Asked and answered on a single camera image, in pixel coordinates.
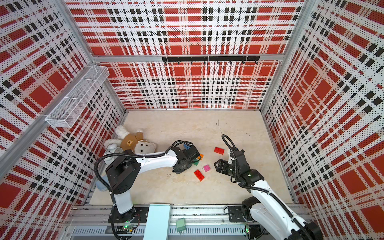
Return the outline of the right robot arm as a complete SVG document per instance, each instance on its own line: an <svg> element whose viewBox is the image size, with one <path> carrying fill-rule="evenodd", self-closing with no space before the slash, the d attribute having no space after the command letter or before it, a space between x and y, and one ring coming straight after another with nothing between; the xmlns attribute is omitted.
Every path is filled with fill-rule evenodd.
<svg viewBox="0 0 384 240"><path fill-rule="evenodd" d="M222 134L230 150L229 159L214 163L218 173L231 177L231 182L247 190L252 196L242 202L245 221L262 225L276 240L322 240L323 234L315 222L306 221L296 214L272 190L265 177L251 169L244 150Z"/></svg>

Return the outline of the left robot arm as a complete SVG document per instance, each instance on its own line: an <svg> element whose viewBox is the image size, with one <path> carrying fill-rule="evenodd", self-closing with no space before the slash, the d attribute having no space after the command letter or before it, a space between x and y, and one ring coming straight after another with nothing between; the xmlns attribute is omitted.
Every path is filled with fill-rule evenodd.
<svg viewBox="0 0 384 240"><path fill-rule="evenodd" d="M113 162L106 168L108 180L105 181L99 173L99 164L107 158L113 159ZM94 173L110 193L113 207L120 215L124 215L133 212L130 189L138 175L160 168L172 168L172 172L178 175L201 159L202 156L193 143L178 140L164 152L134 154L126 150L122 153L106 154L95 162Z"/></svg>

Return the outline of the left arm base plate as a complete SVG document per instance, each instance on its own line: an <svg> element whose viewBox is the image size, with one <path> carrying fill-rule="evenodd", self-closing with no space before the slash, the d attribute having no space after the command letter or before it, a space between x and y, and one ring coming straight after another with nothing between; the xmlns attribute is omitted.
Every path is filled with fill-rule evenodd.
<svg viewBox="0 0 384 240"><path fill-rule="evenodd" d="M149 213L149 207L133 207L131 210L124 214L120 214L118 210L114 210L110 214L108 223L114 222L114 224L122 223L146 223Z"/></svg>

